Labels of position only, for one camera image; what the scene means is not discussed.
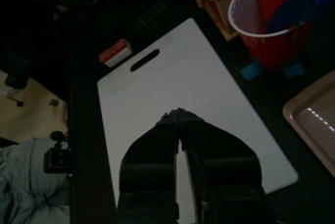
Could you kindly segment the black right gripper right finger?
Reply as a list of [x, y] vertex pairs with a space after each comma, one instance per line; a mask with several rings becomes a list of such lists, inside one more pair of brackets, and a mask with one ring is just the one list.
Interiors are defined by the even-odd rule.
[[233, 134], [181, 110], [180, 130], [196, 202], [196, 224], [276, 224], [258, 155]]

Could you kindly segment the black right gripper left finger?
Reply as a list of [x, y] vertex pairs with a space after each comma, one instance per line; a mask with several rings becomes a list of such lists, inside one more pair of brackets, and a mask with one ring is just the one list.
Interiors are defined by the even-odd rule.
[[181, 110], [166, 113], [130, 145], [121, 163], [117, 224], [178, 224]]

